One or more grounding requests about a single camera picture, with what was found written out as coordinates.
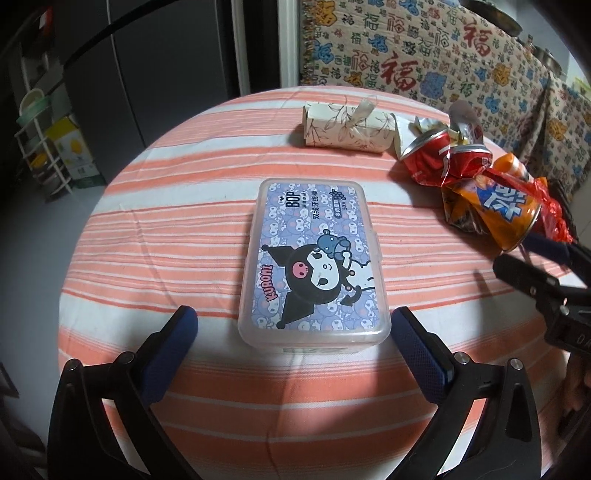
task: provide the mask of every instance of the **orange and white stripes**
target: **orange and white stripes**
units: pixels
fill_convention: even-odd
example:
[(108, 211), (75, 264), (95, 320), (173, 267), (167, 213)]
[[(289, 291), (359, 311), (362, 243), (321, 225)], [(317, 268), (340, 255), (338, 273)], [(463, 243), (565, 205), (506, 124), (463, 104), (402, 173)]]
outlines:
[[(242, 269), (258, 187), (269, 177), (361, 183), (390, 308), (410, 306), (453, 351), (477, 361), (520, 357), (540, 412), (544, 464), (551, 461), (564, 356), (545, 344), (531, 301), (496, 280), (494, 244), (447, 226), (438, 191), (409, 181), (388, 154), (302, 147), (304, 102), (365, 96), (345, 87), (276, 90), (189, 119), (115, 179), (80, 236), (60, 300), (60, 365), (112, 361), (179, 305), (194, 307), (195, 344), (152, 409), (204, 478), (384, 478), (434, 411), (389, 339), (354, 355), (303, 357), (265, 356), (241, 341)], [(410, 118), (447, 120), (408, 99), (379, 94), (378, 102)], [(106, 408), (125, 449), (116, 411)], [(448, 466), (481, 410), (476, 403)]]

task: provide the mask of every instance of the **person's hand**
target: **person's hand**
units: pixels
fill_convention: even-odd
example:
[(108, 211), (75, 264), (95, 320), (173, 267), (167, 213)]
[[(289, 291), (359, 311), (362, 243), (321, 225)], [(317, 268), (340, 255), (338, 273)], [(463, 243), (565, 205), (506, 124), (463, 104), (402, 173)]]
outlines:
[(591, 388), (591, 362), (574, 353), (570, 354), (564, 379), (564, 409), (580, 410)]

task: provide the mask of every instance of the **white container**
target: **white container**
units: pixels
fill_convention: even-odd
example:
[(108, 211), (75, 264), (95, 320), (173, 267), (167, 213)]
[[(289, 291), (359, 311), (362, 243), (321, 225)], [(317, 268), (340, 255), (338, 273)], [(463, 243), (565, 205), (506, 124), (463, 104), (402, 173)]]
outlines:
[(258, 349), (355, 352), (382, 342), (390, 314), (365, 195), (350, 181), (261, 184), (238, 329)]

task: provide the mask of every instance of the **floor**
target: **floor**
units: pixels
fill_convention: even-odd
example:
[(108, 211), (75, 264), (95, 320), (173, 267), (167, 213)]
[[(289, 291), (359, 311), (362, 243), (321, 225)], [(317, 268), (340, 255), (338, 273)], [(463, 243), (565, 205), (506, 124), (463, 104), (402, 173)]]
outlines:
[(6, 399), (7, 408), (46, 444), (60, 378), (60, 290), (76, 241), (103, 191), (75, 190), (46, 203), (29, 181), (0, 206), (0, 362), (20, 392), (19, 399)]

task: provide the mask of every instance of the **crushed can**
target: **crushed can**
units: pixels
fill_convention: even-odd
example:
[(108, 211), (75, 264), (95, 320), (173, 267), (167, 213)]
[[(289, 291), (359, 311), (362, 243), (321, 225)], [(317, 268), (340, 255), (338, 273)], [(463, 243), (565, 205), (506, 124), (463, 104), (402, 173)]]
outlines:
[(521, 243), (540, 214), (541, 204), (532, 196), (484, 174), (460, 180), (450, 188), (470, 202), (504, 252)]
[(449, 148), (447, 127), (433, 128), (415, 138), (402, 152), (400, 160), (418, 184), (440, 187), (457, 180), (447, 179)]
[(484, 145), (484, 132), (472, 106), (465, 100), (453, 102), (448, 111), (450, 128), (458, 132), (460, 144)]
[(484, 145), (457, 145), (449, 149), (449, 175), (472, 178), (492, 165), (492, 152)]
[(478, 235), (489, 233), (478, 212), (464, 197), (448, 187), (443, 187), (441, 189), (441, 198), (443, 199), (445, 220), (449, 225), (464, 232), (477, 233)]

